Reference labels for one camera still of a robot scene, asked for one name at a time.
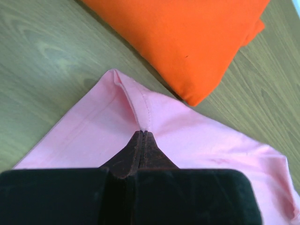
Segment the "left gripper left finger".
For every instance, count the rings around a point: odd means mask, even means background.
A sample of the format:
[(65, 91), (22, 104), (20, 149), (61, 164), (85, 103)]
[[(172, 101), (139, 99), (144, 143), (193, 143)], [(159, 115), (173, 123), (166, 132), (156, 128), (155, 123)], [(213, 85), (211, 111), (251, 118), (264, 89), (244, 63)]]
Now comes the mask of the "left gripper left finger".
[(126, 146), (99, 168), (108, 169), (117, 178), (126, 178), (134, 168), (142, 140), (143, 131), (136, 131)]

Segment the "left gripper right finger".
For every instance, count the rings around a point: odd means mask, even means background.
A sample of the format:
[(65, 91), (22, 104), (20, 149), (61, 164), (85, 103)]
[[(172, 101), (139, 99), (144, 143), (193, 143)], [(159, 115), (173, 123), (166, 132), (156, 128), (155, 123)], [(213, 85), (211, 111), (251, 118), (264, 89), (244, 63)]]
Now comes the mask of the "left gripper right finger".
[(151, 132), (141, 132), (138, 169), (178, 169), (166, 154), (158, 147)]

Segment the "pink t shirt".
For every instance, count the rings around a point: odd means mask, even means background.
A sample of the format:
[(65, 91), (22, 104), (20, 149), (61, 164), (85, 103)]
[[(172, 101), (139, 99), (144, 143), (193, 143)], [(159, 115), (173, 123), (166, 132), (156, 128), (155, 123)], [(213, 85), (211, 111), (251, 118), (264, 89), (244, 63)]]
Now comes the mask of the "pink t shirt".
[(300, 197), (286, 156), (116, 69), (107, 71), (15, 167), (99, 167), (136, 131), (151, 132), (179, 168), (244, 173), (265, 225), (299, 224)]

